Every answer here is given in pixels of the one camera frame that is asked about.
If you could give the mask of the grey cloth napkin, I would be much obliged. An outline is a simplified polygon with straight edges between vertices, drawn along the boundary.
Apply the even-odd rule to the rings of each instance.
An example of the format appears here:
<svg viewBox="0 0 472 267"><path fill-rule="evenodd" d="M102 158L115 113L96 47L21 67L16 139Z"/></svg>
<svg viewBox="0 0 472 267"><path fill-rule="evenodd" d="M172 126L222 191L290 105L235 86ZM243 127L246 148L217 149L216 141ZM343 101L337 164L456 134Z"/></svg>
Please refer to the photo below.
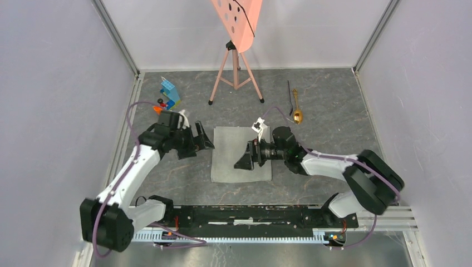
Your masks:
<svg viewBox="0 0 472 267"><path fill-rule="evenodd" d="M247 142L255 138L257 134L250 127L217 126L214 129L212 182L234 184L272 180L270 161L262 167L255 164L253 170L234 168L234 164L243 156Z"/></svg>

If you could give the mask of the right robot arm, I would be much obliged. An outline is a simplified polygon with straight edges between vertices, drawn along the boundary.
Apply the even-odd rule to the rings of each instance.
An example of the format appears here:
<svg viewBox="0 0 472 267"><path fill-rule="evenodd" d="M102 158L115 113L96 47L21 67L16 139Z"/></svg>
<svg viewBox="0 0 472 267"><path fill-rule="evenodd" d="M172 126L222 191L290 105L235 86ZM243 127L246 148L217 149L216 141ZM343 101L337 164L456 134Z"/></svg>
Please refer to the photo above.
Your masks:
<svg viewBox="0 0 472 267"><path fill-rule="evenodd" d="M371 150L357 155L321 153L302 146L287 126L275 128L272 137L270 142L259 138L248 141L234 168L252 171L268 160L282 160L294 174L342 180L350 190L336 193L326 202L329 211L338 218L361 210L382 215L398 201L405 186L403 179Z"/></svg>

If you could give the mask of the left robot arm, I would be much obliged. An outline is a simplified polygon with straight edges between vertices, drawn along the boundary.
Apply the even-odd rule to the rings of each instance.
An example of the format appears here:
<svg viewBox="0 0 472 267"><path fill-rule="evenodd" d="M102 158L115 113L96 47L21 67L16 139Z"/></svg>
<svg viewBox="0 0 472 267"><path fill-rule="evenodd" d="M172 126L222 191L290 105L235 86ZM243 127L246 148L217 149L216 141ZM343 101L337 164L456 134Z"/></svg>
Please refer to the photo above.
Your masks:
<svg viewBox="0 0 472 267"><path fill-rule="evenodd" d="M136 207L131 202L142 182L165 154L175 150L178 159L195 157L200 150L213 149L200 121L194 135L188 123L157 122L136 139L131 156L112 182L95 199L85 198L80 205L82 238L92 244L97 256L122 252L134 234L154 223L165 226L175 222L174 203L152 195Z"/></svg>

